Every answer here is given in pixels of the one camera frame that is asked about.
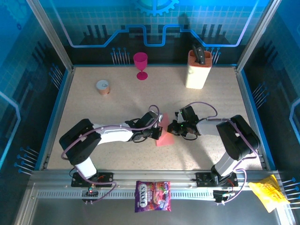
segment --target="white knife block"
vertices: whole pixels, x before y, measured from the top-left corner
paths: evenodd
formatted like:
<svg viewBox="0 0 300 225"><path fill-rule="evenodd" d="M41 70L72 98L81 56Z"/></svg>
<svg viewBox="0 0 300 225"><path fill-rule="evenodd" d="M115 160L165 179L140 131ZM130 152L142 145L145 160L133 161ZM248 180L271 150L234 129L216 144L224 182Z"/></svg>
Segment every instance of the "white knife block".
<svg viewBox="0 0 300 225"><path fill-rule="evenodd" d="M195 62L196 57L193 50L188 52L187 60L187 77L186 87L192 89L202 89L208 73L212 67L212 56L208 51L204 51L205 54L205 65L200 65Z"/></svg>

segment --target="speckled tabletop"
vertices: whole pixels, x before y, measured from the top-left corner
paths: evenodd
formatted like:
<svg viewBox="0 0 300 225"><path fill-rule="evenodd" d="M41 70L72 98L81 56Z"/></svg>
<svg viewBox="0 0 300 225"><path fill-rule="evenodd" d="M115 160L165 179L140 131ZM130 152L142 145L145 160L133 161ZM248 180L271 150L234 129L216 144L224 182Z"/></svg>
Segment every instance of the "speckled tabletop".
<svg viewBox="0 0 300 225"><path fill-rule="evenodd" d="M202 90L185 87L186 67L148 67L149 77L140 81L134 67L78 67L54 142L48 169L71 169L60 158L59 139L77 122L88 118L92 123L109 125L143 116L151 104L170 121L174 112L194 101L212 104L218 117L247 115L233 68L212 68ZM101 96L96 83L108 80L111 92ZM199 118L213 115L208 106L194 105ZM225 153L220 137L200 136L196 141L174 137L175 144L156 147L153 139L143 143L111 142L98 145L91 159L98 169L109 170L210 170ZM261 170L259 159L245 161L241 167Z"/></svg>

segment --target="pink wine glass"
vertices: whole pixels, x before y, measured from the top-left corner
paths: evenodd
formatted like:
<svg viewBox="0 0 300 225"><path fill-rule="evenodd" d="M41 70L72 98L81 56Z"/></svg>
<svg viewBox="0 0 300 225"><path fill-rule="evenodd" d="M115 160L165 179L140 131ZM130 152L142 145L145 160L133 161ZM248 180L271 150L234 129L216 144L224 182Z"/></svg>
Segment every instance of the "pink wine glass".
<svg viewBox="0 0 300 225"><path fill-rule="evenodd" d="M136 77L141 81L146 80L148 74L146 72L143 72L143 70L147 67L148 64L147 54L138 52L133 56L133 61L135 62L135 67L140 70Z"/></svg>

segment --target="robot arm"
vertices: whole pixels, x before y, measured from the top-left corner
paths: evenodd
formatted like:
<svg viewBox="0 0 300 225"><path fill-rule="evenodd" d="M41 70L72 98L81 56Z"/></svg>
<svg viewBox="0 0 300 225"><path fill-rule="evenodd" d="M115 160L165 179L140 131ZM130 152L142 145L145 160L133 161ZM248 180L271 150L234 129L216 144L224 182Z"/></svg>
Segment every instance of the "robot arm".
<svg viewBox="0 0 300 225"><path fill-rule="evenodd" d="M149 126L157 117L158 120L153 126L147 129L141 129ZM158 123L161 120L162 115L157 115L153 111L147 112L140 119L125 121L116 126L92 124L89 119L83 119L60 138L60 145L65 150L87 132L97 129L89 135L84 136L77 144L66 152L67 159L70 161L71 165L76 167L77 170L88 179L97 173L90 158L90 154L97 145L117 141L133 141L136 143L141 138L144 138L144 141L148 137L158 140L162 133L162 128L158 126Z"/></svg>
<svg viewBox="0 0 300 225"><path fill-rule="evenodd" d="M230 176L240 161L252 152L232 123L237 126L253 149L256 150L260 145L259 138L240 115L230 118L232 123L228 119L199 119L192 106L188 106L176 112L175 116L176 120L168 126L168 132L171 134L181 135L184 138L188 133L196 137L200 135L221 137L226 153L211 168L211 177L215 184Z"/></svg>

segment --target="yellow packet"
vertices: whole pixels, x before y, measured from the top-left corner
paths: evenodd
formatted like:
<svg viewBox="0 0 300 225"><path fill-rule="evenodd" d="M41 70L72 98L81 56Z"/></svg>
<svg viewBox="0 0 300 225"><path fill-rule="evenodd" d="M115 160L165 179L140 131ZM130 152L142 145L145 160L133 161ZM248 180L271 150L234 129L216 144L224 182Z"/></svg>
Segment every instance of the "yellow packet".
<svg viewBox="0 0 300 225"><path fill-rule="evenodd" d="M280 204L290 203L280 191L278 182L274 175L271 175L258 183L250 182L249 187L261 200L269 213Z"/></svg>

